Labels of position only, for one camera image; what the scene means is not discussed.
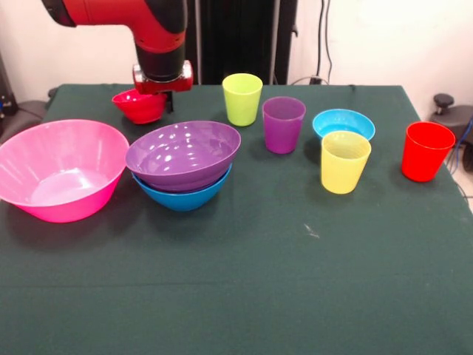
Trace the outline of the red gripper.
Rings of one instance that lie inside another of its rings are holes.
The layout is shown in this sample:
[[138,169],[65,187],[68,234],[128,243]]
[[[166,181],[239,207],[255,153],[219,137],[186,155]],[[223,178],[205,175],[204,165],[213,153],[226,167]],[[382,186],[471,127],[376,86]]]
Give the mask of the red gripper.
[[166,111],[174,111],[173,92],[189,91],[193,85],[193,68],[189,60],[183,62],[183,67],[177,78],[170,81],[154,81],[145,76],[139,64],[132,68],[135,89],[143,95],[155,95],[164,92],[166,95]]

